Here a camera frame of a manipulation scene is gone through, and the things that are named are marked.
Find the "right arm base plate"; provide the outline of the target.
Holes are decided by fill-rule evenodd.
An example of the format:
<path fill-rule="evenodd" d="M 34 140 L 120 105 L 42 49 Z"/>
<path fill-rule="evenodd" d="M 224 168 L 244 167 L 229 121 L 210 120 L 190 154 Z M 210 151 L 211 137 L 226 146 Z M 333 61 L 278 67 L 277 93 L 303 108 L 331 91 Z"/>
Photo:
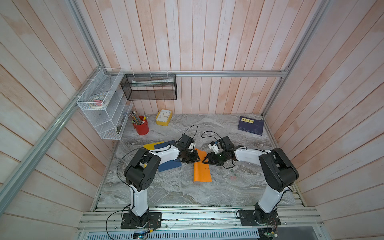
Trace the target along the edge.
<path fill-rule="evenodd" d="M 237 219 L 241 221 L 243 227 L 248 226 L 280 226 L 281 220 L 277 209 L 271 213 L 264 213 L 259 210 L 238 210 Z"/>

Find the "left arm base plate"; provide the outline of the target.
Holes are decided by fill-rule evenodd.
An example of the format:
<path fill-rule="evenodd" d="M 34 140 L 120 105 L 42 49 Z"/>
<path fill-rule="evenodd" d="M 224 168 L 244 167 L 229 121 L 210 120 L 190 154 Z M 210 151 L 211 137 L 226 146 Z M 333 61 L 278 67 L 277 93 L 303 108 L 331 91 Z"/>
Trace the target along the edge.
<path fill-rule="evenodd" d="M 158 229 L 161 227 L 162 213 L 144 213 L 138 217 L 133 213 L 123 214 L 121 229 Z"/>

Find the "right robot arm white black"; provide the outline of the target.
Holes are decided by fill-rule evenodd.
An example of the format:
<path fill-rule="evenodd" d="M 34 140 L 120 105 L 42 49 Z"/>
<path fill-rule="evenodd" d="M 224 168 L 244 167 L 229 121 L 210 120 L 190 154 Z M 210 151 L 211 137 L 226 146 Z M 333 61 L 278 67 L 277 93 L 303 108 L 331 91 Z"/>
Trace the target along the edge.
<path fill-rule="evenodd" d="M 238 210 L 236 218 L 242 226 L 266 226 L 281 224 L 277 213 L 278 204 L 284 193 L 291 191 L 292 184 L 299 178 L 299 173 L 280 148 L 258 150 L 245 146 L 235 146 L 229 137 L 221 138 L 209 144 L 212 152 L 208 153 L 203 163 L 224 166 L 226 161 L 234 163 L 248 162 L 261 166 L 266 180 L 266 188 L 254 210 Z"/>

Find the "orange paper document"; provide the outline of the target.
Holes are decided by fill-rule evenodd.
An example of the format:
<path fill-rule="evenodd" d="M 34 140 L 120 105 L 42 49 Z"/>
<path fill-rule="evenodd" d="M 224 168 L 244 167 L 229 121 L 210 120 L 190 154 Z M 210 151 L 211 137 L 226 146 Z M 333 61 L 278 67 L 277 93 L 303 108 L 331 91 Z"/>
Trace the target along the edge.
<path fill-rule="evenodd" d="M 203 160 L 207 156 L 207 152 L 196 149 L 201 159 L 199 162 L 194 163 L 194 182 L 211 183 L 212 177 L 210 166 L 203 164 Z"/>

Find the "blue paper document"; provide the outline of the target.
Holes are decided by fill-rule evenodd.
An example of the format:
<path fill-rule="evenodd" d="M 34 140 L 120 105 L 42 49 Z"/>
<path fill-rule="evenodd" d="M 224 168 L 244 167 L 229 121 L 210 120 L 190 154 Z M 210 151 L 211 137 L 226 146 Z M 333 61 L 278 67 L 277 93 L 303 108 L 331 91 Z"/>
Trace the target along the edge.
<path fill-rule="evenodd" d="M 155 150 L 160 150 L 160 149 L 168 147 L 169 145 L 174 144 L 174 143 L 175 143 L 174 140 L 164 142 L 164 143 L 157 143 L 154 145 L 154 148 L 155 148 Z M 182 166 L 182 163 L 179 161 L 179 159 L 176 159 L 176 158 L 165 159 L 165 160 L 162 159 L 158 170 L 159 170 L 159 172 L 164 172 L 164 171 L 178 168 L 181 166 Z"/>

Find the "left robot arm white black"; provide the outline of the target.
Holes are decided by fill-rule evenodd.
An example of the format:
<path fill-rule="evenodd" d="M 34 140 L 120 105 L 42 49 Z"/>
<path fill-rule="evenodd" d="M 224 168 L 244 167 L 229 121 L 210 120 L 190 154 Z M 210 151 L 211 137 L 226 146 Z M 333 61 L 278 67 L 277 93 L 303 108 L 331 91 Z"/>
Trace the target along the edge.
<path fill-rule="evenodd" d="M 160 224 L 160 215 L 151 217 L 147 202 L 148 188 L 159 165 L 167 162 L 193 164 L 199 161 L 194 139 L 185 134 L 178 141 L 157 150 L 139 148 L 124 171 L 126 183 L 131 189 L 131 206 L 128 212 L 123 214 L 122 228 L 142 228 L 151 223 L 156 226 Z"/>

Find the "yellow paper document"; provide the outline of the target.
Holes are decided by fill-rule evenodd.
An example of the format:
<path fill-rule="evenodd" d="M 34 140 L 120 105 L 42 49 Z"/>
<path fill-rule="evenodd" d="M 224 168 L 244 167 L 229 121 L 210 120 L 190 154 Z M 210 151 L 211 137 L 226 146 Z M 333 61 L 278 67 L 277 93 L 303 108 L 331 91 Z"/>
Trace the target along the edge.
<path fill-rule="evenodd" d="M 161 142 L 157 142 L 157 143 L 146 144 L 146 145 L 143 145 L 143 147 L 149 151 L 154 151 L 156 145 L 163 144 L 163 143 L 164 143 L 164 141 L 161 141 Z"/>

